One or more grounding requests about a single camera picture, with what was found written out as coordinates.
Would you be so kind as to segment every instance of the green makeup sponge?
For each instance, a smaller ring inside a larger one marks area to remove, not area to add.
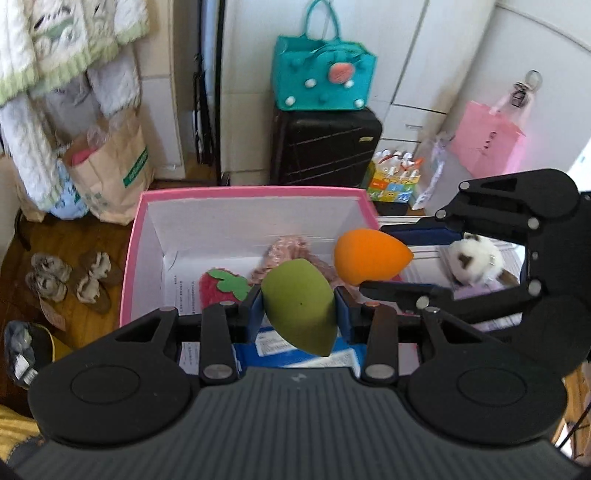
[[[273,328],[296,348],[329,356],[335,344],[335,294],[322,273],[303,258],[271,270],[261,283]]]

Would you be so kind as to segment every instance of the colorful box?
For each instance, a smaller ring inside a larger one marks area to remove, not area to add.
[[[362,187],[367,190],[373,202],[407,203],[420,178],[420,174],[410,176],[406,171],[401,175],[388,176],[377,171],[375,163],[371,162]]]

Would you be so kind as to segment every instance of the sandal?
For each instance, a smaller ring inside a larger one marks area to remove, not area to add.
[[[25,276],[25,283],[33,293],[55,302],[62,301],[68,291],[59,278],[46,271],[29,272]]]
[[[72,272],[72,267],[61,258],[44,253],[34,254],[31,257],[31,266],[36,272],[51,274],[62,283],[68,281]]]
[[[88,251],[80,256],[79,262],[92,278],[105,286],[110,287],[123,282],[123,272],[111,261],[107,252]]]
[[[109,294],[99,281],[90,274],[77,268],[70,275],[69,286],[78,301],[96,313],[104,315],[111,309]]]

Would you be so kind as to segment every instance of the yellow fabric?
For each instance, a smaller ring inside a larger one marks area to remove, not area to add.
[[[0,405],[0,458],[3,462],[8,460],[16,445],[38,435],[39,427],[35,420]]]

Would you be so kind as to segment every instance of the makeup sponge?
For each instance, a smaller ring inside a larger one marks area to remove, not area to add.
[[[366,280],[391,280],[413,259],[413,253],[400,240],[379,230],[351,230],[335,246],[335,268],[348,284]]]
[[[273,328],[296,348],[329,356],[335,344],[335,294],[322,273],[303,258],[271,270],[261,283]]]

